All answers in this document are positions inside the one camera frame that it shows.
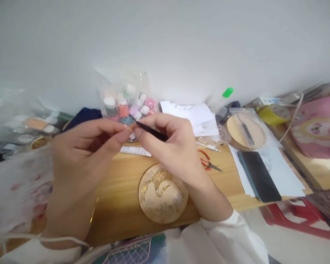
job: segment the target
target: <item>pink bead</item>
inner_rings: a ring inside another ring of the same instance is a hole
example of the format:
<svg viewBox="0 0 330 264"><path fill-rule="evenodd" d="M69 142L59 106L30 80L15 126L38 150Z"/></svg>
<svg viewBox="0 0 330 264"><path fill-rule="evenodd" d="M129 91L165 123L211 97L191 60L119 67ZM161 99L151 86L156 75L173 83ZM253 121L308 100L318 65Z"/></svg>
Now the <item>pink bead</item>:
<svg viewBox="0 0 330 264"><path fill-rule="evenodd" d="M131 108L129 109L129 114L130 114L131 116L134 116L134 115L137 113L137 111L139 111L139 107L136 106L136 105L133 105L133 106L131 106Z"/></svg>
<svg viewBox="0 0 330 264"><path fill-rule="evenodd" d="M157 112L155 111L155 109L150 109L147 116L151 116L152 114L156 114Z"/></svg>
<svg viewBox="0 0 330 264"><path fill-rule="evenodd" d="M157 105L157 101L152 98L147 98L144 101L144 105L148 106L150 109L153 109Z"/></svg>
<svg viewBox="0 0 330 264"><path fill-rule="evenodd" d="M127 104L119 104L118 105L118 114L120 117L128 116L128 105Z"/></svg>

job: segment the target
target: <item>red plastic stool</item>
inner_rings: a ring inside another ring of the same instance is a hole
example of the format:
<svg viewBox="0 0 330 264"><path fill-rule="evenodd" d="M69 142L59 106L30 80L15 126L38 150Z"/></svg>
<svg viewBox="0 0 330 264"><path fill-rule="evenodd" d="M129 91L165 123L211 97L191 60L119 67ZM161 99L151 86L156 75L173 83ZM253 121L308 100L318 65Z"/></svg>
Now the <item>red plastic stool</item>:
<svg viewBox="0 0 330 264"><path fill-rule="evenodd" d="M330 240L330 231L311 226L318 221L325 221L318 209L305 198L298 198L293 201L302 201L305 204L305 206L292 204L289 206L289 210L294 216L304 218L305 221L301 223L290 221L285 217L279 206L274 203L260 208L265 222L270 226L278 225Z"/></svg>

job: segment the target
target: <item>gold crane design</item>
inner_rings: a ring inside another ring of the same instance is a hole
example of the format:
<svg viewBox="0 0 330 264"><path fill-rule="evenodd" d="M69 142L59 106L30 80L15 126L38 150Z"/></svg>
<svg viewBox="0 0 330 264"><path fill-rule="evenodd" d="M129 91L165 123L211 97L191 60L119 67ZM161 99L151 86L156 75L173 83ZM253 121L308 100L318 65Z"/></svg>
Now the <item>gold crane design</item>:
<svg viewBox="0 0 330 264"><path fill-rule="evenodd" d="M156 173L154 173L153 176L151 177L151 179L146 181L142 185L142 190L141 190L142 201L145 201L145 195L148 190L148 185L152 182L154 183L155 193L157 194L158 197L162 197L162 195L164 194L164 191L170 186L170 185L166 185L165 187L162 187L162 189L159 191L160 185L163 183L163 181L166 181L166 180L170 180L176 184L176 181L175 181L174 177L172 176L172 174L169 173L164 168L161 168Z"/></svg>

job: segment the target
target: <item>round wooden board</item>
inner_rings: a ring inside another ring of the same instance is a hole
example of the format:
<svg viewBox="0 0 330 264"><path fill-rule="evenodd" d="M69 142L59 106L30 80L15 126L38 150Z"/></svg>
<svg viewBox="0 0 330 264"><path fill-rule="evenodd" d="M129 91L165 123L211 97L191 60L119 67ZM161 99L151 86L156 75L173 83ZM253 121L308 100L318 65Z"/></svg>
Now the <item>round wooden board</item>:
<svg viewBox="0 0 330 264"><path fill-rule="evenodd" d="M237 121L236 114L230 117L225 123L225 127L229 131L232 139L229 143L234 148L241 151L252 151L256 149L260 149L267 141L265 133L260 125L245 114L239 114L240 119L246 124L254 145L251 146L246 142L245 136L242 133L242 128L240 122Z"/></svg>
<svg viewBox="0 0 330 264"><path fill-rule="evenodd" d="M182 215L187 205L188 191L180 179L158 164L148 169L141 178L138 199L150 220L168 224Z"/></svg>

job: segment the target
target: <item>blue cloth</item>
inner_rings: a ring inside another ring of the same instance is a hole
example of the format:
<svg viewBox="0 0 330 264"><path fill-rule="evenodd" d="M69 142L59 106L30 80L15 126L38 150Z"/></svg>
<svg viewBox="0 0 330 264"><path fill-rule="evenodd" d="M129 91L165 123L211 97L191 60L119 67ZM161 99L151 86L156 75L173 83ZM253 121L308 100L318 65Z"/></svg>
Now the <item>blue cloth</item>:
<svg viewBox="0 0 330 264"><path fill-rule="evenodd" d="M89 108L82 108L79 113L71 120L71 122L67 125L64 131L67 131L71 128L74 128L76 125L83 123L85 121L94 120L102 118L102 113L98 109L89 109Z"/></svg>

